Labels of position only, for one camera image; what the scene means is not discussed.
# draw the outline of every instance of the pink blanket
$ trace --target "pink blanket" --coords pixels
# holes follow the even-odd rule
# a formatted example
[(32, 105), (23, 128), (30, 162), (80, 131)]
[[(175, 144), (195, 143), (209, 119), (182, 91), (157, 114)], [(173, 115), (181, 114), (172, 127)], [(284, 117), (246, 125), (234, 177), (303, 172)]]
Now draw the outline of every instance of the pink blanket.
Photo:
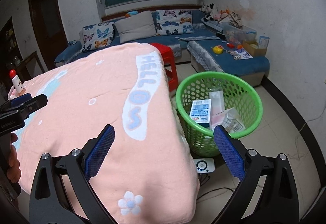
[[(106, 124), (115, 141), (96, 177), (97, 196), (118, 223), (186, 223), (195, 212), (197, 170), (172, 109), (162, 58), (149, 44), (110, 47), (24, 83), (46, 107), (16, 131), (20, 185), (30, 193), (44, 152), (67, 155)], [(64, 178), (76, 213), (85, 216)]]

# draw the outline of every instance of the butterfly pillow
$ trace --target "butterfly pillow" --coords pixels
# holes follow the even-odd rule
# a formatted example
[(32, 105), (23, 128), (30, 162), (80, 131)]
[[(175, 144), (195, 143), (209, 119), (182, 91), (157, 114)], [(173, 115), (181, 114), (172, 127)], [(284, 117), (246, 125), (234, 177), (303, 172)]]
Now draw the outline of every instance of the butterfly pillow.
[(84, 37), (84, 45), (81, 52), (106, 47), (111, 44), (115, 32), (115, 24), (113, 22), (103, 22), (82, 29)]
[(194, 32), (191, 11), (157, 10), (156, 13), (158, 35), (177, 35)]

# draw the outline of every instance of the plastic bag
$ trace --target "plastic bag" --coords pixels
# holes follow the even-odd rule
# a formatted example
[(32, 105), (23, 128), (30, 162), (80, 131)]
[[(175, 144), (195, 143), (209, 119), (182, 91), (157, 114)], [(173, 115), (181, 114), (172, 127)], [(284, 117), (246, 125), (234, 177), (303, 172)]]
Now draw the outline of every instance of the plastic bag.
[(225, 110), (223, 91), (209, 93), (211, 99), (211, 114), (217, 115)]
[(211, 116), (211, 130), (214, 131), (215, 127), (217, 127), (218, 125), (222, 125), (225, 115), (227, 114), (227, 112), (231, 110), (231, 109), (226, 109), (224, 111), (222, 111), (219, 114), (216, 115), (212, 115)]
[(222, 125), (228, 133), (241, 132), (246, 129), (238, 111), (235, 108), (229, 109), (229, 111), (225, 114)]

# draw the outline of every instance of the blue sofa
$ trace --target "blue sofa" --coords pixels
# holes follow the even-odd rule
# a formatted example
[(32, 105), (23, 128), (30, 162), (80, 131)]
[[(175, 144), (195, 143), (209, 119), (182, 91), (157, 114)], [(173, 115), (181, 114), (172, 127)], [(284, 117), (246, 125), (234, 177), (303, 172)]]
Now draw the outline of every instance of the blue sofa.
[[(154, 24), (156, 26), (156, 12), (152, 12)], [(214, 36), (215, 34), (211, 32), (210, 30), (206, 29), (206, 27), (201, 22), (201, 19), (204, 17), (204, 13), (199, 10), (192, 10), (192, 22), (194, 26), (194, 33), (186, 34), (186, 35), (178, 35), (180, 37), (183, 36)], [(116, 22), (123, 18), (113, 19), (112, 22)], [(83, 42), (83, 36), (81, 32), (79, 33), (80, 40), (77, 41), (75, 45), (68, 46), (54, 61), (54, 64), (58, 67), (63, 64), (67, 64), (73, 61), (76, 61), (77, 59), (87, 57), (93, 52), (96, 52), (101, 49), (92, 50), (90, 52), (85, 53), (79, 53), (79, 51), (82, 48)], [(163, 35), (163, 36), (153, 36), (145, 39), (137, 39), (131, 42), (138, 42), (138, 43), (160, 43), (164, 44), (166, 46), (171, 47), (174, 53), (175, 62), (189, 62), (190, 61), (190, 54), (186, 50), (188, 42), (186, 41), (180, 41), (175, 38), (175, 35)], [(112, 43), (109, 46), (106, 46), (102, 49), (109, 48), (114, 45), (120, 45), (120, 37), (119, 33), (116, 30), (115, 31), (115, 37), (112, 41)]]
[[(152, 12), (153, 20), (156, 26), (156, 12)], [(179, 37), (211, 37), (215, 33), (206, 28), (201, 22), (204, 13), (199, 10), (192, 10), (192, 22), (194, 33), (178, 35)], [(77, 59), (87, 57), (93, 52), (79, 53), (82, 48), (83, 38), (80, 34), (80, 41), (75, 45), (68, 46), (55, 60), (56, 66), (70, 63)], [(226, 43), (221, 40), (195, 40), (195, 41), (181, 41), (175, 38), (175, 35), (153, 36), (145, 39), (138, 39), (131, 42), (138, 43), (160, 43), (171, 47), (174, 53), (175, 62), (191, 62), (197, 72), (201, 71), (220, 71), (236, 75), (247, 81), (252, 86), (260, 84), (264, 74), (269, 70), (269, 61), (265, 57), (254, 57), (247, 60), (234, 60), (232, 55), (224, 52), (221, 55), (216, 55), (211, 48), (216, 45), (223, 45), (226, 49)], [(114, 45), (120, 45), (119, 33), (115, 32), (115, 37), (112, 43), (104, 47), (109, 48)]]

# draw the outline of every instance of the metal screw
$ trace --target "metal screw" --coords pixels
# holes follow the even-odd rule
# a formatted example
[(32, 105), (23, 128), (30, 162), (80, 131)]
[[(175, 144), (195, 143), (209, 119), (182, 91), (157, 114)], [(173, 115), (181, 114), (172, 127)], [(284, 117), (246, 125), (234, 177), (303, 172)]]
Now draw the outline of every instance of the metal screw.
[(281, 153), (281, 154), (280, 154), (280, 159), (281, 159), (281, 160), (286, 160), (286, 155), (283, 154), (283, 153)]
[(43, 153), (42, 154), (42, 159), (46, 160), (48, 158), (49, 154), (48, 153)]
[(257, 151), (255, 151), (255, 150), (248, 150), (248, 152), (249, 152), (249, 155), (250, 156), (256, 156), (257, 155)]
[(73, 156), (78, 156), (78, 155), (80, 154), (80, 150), (79, 150), (79, 149), (74, 149), (74, 150), (71, 152), (71, 154), (72, 154)]

